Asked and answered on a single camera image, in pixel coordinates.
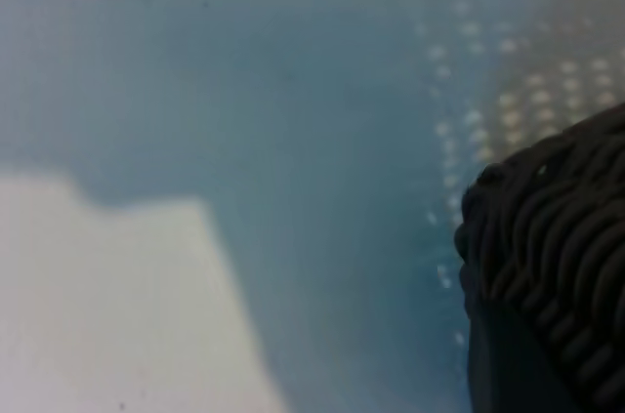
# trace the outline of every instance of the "black braided material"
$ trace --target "black braided material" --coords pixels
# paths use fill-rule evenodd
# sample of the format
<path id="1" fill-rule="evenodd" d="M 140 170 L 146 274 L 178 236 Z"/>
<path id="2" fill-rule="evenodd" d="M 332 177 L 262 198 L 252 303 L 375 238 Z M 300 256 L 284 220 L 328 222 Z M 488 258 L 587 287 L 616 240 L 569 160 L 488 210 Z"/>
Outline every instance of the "black braided material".
<path id="1" fill-rule="evenodd" d="M 625 411 L 625 106 L 483 171 L 455 235 L 471 316 L 514 307 L 591 411 Z"/>

